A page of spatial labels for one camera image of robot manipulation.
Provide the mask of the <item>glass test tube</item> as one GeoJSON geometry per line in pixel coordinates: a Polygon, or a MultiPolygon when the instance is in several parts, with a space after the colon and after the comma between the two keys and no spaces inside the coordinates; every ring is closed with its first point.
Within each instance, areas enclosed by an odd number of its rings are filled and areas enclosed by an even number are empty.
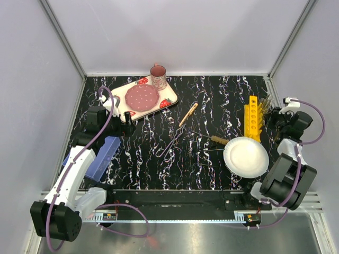
{"type": "Polygon", "coordinates": [[[272,102],[273,102],[273,98],[271,95],[269,95],[267,98],[264,99],[264,102],[262,104],[263,115],[267,114],[270,111],[272,102]]]}
{"type": "Polygon", "coordinates": [[[271,96],[260,99],[261,113],[263,117],[269,111],[271,104],[272,104],[271,96]]]}
{"type": "Polygon", "coordinates": [[[261,113],[261,115],[264,115],[269,109],[269,107],[270,107],[270,99],[268,97],[260,99],[258,108],[259,108],[259,112],[261,113]]]}

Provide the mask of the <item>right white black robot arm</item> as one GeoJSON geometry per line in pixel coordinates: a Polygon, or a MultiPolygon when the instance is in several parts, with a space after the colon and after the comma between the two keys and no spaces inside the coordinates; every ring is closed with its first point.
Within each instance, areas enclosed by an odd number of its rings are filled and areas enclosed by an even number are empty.
{"type": "Polygon", "coordinates": [[[301,136],[312,122],[313,118],[302,111],[282,113],[275,107],[266,113],[265,125],[277,131],[274,141],[279,158],[261,183],[253,182],[246,187],[247,193],[240,197],[243,208],[252,210],[260,205],[272,205],[295,210],[299,207],[317,175],[317,170],[301,154],[301,136]]]}

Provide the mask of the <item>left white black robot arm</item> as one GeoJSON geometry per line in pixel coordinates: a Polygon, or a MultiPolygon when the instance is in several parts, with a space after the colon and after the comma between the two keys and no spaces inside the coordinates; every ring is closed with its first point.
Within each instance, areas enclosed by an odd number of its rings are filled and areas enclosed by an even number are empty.
{"type": "Polygon", "coordinates": [[[82,221],[100,206],[107,210],[114,204],[114,196],[104,188],[92,187],[84,196],[76,198],[84,177],[99,181],[120,145],[121,137],[131,136],[136,127],[130,112],[122,117],[112,116],[104,106],[87,110],[84,127],[74,137],[64,169],[52,190],[43,201],[33,202],[30,214],[35,231],[40,237],[74,241],[82,221]]]}

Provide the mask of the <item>yellow test tube rack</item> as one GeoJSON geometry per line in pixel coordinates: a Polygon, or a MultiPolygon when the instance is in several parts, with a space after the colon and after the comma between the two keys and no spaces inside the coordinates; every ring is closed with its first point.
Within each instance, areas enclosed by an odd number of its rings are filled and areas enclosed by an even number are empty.
{"type": "Polygon", "coordinates": [[[250,96],[249,103],[244,105],[244,136],[261,142],[263,127],[262,104],[257,96],[250,96]]]}

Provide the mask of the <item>wooden clothespin clamp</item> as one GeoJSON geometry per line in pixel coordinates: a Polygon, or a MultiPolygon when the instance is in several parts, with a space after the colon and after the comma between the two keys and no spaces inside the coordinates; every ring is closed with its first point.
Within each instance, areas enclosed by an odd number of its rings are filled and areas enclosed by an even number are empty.
{"type": "Polygon", "coordinates": [[[190,110],[186,113],[185,117],[182,119],[182,121],[179,123],[179,127],[181,128],[185,121],[188,119],[189,116],[191,116],[193,114],[193,112],[195,111],[195,109],[199,106],[198,103],[194,103],[193,106],[190,108],[190,110]]]}

